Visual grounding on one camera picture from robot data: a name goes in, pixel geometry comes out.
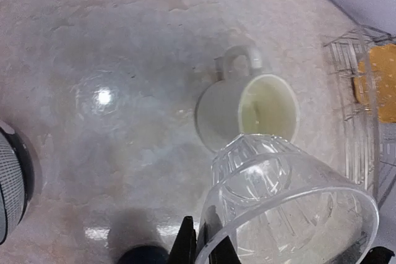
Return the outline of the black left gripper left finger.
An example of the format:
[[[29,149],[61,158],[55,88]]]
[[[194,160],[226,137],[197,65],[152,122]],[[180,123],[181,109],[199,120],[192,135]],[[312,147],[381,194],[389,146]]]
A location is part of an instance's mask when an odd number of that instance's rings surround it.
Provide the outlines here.
[[[197,237],[192,216],[185,216],[170,251],[170,264],[195,264]]]

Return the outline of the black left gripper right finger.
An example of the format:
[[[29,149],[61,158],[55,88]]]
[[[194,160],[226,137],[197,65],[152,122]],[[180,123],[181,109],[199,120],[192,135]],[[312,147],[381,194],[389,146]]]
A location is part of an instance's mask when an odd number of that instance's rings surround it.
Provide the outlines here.
[[[363,258],[361,264],[389,264],[395,252],[382,246],[373,247]]]

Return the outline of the clear glass tumbler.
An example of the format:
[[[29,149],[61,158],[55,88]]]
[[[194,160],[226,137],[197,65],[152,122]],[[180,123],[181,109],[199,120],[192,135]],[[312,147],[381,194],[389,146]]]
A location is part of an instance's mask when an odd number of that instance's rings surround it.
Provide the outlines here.
[[[361,263],[379,225],[373,197],[292,143],[241,134],[219,149],[197,263],[223,243],[241,263]]]

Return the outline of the white ribbed ceramic mug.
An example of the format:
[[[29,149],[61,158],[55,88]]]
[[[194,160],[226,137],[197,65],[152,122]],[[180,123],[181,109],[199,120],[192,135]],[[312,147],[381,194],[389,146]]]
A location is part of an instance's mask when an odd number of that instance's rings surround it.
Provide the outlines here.
[[[281,77],[264,72],[254,45],[228,49],[222,57],[222,80],[209,86],[196,106],[196,131],[211,151],[240,134],[268,134],[296,139],[300,110],[295,92]]]

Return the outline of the yellow polka dot plate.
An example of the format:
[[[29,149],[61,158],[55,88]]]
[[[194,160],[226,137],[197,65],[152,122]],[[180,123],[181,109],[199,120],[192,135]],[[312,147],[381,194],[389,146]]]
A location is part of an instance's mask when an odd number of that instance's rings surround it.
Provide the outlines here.
[[[395,44],[374,46],[369,50],[369,62],[374,76],[378,118],[383,123],[395,123]],[[369,92],[363,58],[358,63],[358,76],[353,78],[355,97],[360,104],[369,104]]]

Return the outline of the dark bowl pale blue inside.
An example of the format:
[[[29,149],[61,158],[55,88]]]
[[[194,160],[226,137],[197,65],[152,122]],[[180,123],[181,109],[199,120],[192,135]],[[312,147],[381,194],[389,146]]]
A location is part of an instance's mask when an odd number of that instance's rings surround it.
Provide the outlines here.
[[[22,221],[34,188],[28,148],[16,130],[1,121],[1,243]]]

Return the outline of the metal wire dish rack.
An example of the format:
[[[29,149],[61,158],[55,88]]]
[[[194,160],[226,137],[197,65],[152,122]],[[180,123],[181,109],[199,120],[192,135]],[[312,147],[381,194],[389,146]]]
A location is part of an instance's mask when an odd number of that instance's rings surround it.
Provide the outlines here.
[[[330,63],[329,75],[337,86],[342,117],[345,175],[370,192],[383,205],[395,186],[395,124],[378,118],[374,76],[369,50],[395,43],[395,36],[368,25],[356,25],[338,37],[325,36],[323,50]],[[358,103],[353,78],[363,58],[369,104]]]

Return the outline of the dark blue ceramic mug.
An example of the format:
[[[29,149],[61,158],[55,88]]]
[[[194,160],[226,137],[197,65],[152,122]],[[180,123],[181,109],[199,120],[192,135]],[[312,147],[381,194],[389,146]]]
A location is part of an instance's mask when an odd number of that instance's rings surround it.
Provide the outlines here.
[[[166,264],[169,254],[156,245],[140,245],[128,250],[117,264]]]

